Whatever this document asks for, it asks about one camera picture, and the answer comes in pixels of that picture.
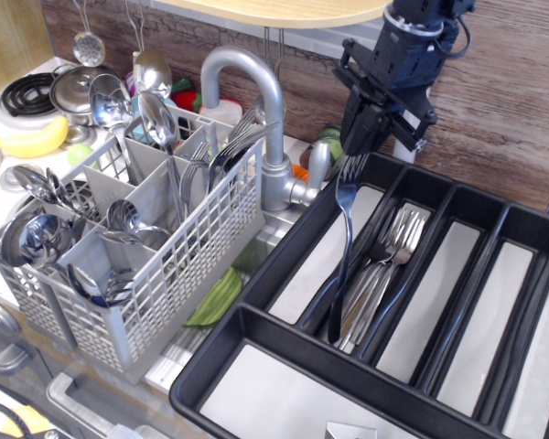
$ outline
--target drawer handle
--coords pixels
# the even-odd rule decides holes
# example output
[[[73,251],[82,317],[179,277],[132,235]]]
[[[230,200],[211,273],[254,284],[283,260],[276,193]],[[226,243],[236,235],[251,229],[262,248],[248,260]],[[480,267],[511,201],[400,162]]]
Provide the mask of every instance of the drawer handle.
[[[0,334],[14,337],[20,332],[20,326],[8,312],[0,306]],[[31,356],[20,346],[9,345],[0,351],[0,374],[14,375],[31,360]]]
[[[135,431],[123,425],[113,425],[99,414],[73,400],[67,390],[73,384],[73,378],[61,372],[47,387],[47,399],[75,423],[102,439],[108,437],[131,437],[132,439],[168,439],[164,434],[149,426],[138,427]]]

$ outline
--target faucet handle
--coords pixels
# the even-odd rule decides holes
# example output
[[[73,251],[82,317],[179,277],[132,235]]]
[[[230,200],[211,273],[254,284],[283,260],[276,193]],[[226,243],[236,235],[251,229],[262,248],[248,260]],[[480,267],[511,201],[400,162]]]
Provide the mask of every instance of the faucet handle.
[[[329,143],[325,140],[317,140],[313,145],[309,157],[309,181],[307,190],[321,189],[323,179],[329,167]]]
[[[325,140],[315,142],[309,157],[308,183],[292,177],[287,198],[290,203],[309,206],[321,190],[329,165],[329,144]]]

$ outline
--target pot lid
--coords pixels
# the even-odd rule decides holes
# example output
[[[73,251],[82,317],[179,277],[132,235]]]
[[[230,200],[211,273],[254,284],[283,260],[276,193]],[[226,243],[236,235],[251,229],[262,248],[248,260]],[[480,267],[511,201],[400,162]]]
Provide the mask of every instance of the pot lid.
[[[63,112],[73,114],[91,113],[90,84],[103,73],[116,75],[116,72],[105,66],[78,66],[61,73],[50,90],[53,105]]]

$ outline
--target wooden shelf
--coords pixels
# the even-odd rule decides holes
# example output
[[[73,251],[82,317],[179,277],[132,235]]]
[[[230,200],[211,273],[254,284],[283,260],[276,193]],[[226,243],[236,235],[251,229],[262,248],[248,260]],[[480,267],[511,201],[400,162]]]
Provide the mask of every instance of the wooden shelf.
[[[160,0],[249,25],[317,28],[353,25],[382,16],[390,0]]]

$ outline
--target faucet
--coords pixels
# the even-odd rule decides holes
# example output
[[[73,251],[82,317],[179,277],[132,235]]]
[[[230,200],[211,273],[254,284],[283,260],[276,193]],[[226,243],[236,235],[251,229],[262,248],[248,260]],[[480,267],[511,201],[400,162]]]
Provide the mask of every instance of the faucet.
[[[284,103],[281,86],[266,62],[243,48],[215,48],[203,61],[201,96],[205,107],[215,108],[220,103],[218,78],[221,69],[230,66],[245,71],[256,82],[264,98],[265,122],[277,123],[266,135],[261,189],[263,209],[283,210],[294,203],[308,206],[318,194],[328,168],[328,145],[320,143],[314,146],[309,161],[308,183],[293,176],[293,166],[283,148]]]

